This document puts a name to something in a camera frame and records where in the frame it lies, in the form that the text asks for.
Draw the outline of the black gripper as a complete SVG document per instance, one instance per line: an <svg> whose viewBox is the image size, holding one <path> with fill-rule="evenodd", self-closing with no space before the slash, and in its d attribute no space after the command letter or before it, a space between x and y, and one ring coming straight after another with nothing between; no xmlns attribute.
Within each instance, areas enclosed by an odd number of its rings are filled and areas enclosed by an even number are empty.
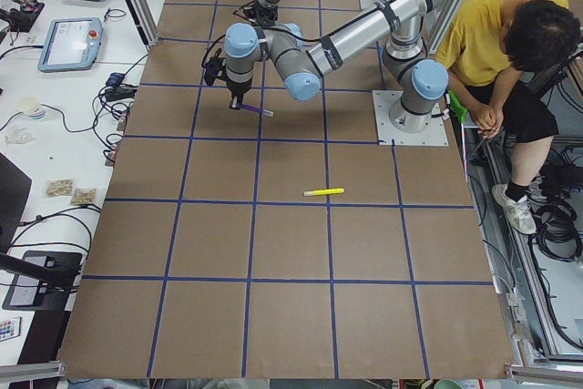
<svg viewBox="0 0 583 389"><path fill-rule="evenodd" d="M221 56L221 52L221 49L217 49L214 55L202 64L205 70L204 81L208 86L212 86L217 79L224 81L231 92L229 108L240 110L244 95L251 89L253 64L247 60L240 61L229 56Z"/></svg>
<svg viewBox="0 0 583 389"><path fill-rule="evenodd" d="M253 1L242 6L242 13L247 21L262 28L273 27L278 20L278 7L269 8Z"/></svg>

